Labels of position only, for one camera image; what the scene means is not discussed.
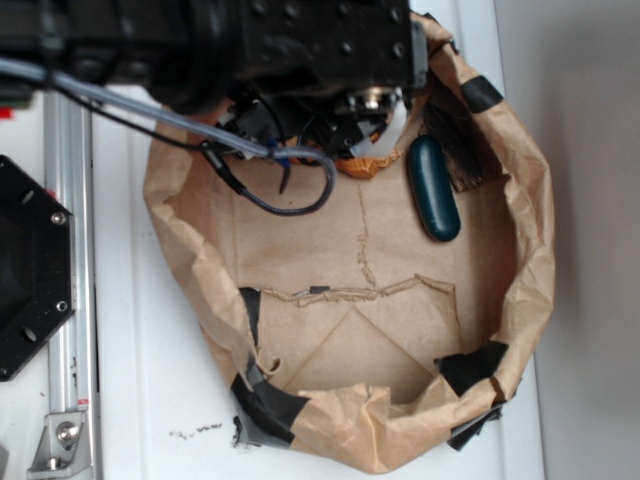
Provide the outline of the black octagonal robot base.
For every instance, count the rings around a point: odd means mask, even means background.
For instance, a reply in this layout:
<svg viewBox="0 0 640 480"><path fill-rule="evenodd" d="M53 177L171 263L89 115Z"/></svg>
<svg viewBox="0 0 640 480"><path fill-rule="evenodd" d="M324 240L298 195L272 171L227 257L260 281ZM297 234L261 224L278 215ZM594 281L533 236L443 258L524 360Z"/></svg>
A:
<svg viewBox="0 0 640 480"><path fill-rule="evenodd" d="M1 157L1 380L9 382L74 312L72 219Z"/></svg>

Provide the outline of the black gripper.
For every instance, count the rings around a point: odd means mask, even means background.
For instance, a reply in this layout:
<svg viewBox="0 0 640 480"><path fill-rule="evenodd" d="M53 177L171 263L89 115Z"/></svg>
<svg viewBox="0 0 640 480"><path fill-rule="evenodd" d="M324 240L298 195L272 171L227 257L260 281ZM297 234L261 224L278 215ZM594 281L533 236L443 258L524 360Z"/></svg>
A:
<svg viewBox="0 0 640 480"><path fill-rule="evenodd" d="M384 158L428 76L406 1L236 1L240 58L219 124L247 140Z"/></svg>

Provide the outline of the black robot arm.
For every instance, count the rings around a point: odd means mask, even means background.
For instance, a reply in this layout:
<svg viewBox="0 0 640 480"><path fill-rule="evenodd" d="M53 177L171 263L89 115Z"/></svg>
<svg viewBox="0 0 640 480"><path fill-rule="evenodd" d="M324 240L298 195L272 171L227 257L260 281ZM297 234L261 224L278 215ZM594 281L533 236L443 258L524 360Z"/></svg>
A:
<svg viewBox="0 0 640 480"><path fill-rule="evenodd" d="M1 104L136 85L182 115L233 104L215 144L314 141L349 157L427 80L405 1L5 1Z"/></svg>

